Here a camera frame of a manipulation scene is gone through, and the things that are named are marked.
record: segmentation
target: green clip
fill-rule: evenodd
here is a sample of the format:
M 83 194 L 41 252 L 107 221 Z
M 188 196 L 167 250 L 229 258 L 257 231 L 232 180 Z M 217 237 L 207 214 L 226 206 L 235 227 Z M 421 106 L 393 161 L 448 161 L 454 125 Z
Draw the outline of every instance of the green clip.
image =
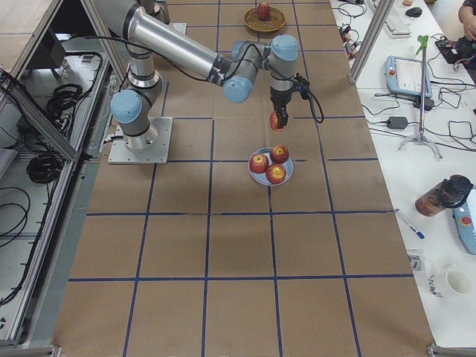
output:
M 426 36 L 418 36 L 418 42 L 421 43 L 421 45 L 418 48 L 418 51 L 416 51 L 416 54 L 419 54 L 419 52 L 422 50 L 422 48 L 426 48 L 428 44 L 428 35 Z

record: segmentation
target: tripod stand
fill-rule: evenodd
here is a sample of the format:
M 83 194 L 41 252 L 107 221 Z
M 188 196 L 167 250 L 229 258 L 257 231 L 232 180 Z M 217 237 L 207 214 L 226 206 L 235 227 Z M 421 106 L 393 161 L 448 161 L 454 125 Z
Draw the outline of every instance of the tripod stand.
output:
M 421 95 L 420 95 L 420 106 L 419 106 L 419 127 L 418 127 L 418 135 L 416 136 L 408 136 L 403 139 L 402 143 L 400 144 L 397 150 L 403 148 L 406 143 L 415 143 L 417 145 L 427 145 L 436 154 L 437 158 L 440 160 L 443 156 L 440 153 L 440 149 L 438 146 L 431 141 L 430 139 L 425 137 L 425 93 L 426 93 L 426 47 L 428 44 L 428 36 L 418 36 L 418 42 L 421 43 L 418 51 L 416 54 L 422 50 L 422 84 L 421 84 Z

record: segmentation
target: person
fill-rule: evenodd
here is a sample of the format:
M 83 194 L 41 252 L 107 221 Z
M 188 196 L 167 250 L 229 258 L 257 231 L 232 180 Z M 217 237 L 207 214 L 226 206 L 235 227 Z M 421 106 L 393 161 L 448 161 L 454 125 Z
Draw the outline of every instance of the person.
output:
M 465 0 L 458 10 L 458 18 L 463 24 L 466 38 L 476 41 L 476 0 Z

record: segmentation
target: water bottle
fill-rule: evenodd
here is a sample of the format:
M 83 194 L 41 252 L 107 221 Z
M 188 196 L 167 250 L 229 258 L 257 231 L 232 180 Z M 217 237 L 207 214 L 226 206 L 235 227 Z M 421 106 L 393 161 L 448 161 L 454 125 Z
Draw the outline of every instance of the water bottle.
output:
M 415 202 L 416 209 L 424 216 L 434 216 L 445 208 L 462 206 L 473 188 L 473 184 L 462 175 L 444 179 Z

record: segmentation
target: computer mouse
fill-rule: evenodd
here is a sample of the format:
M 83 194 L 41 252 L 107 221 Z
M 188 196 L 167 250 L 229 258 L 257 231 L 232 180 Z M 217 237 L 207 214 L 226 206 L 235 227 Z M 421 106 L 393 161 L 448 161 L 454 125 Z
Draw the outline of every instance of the computer mouse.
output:
M 408 9 L 405 12 L 405 15 L 410 17 L 420 17 L 421 14 L 422 14 L 421 7 L 412 7 L 411 9 Z

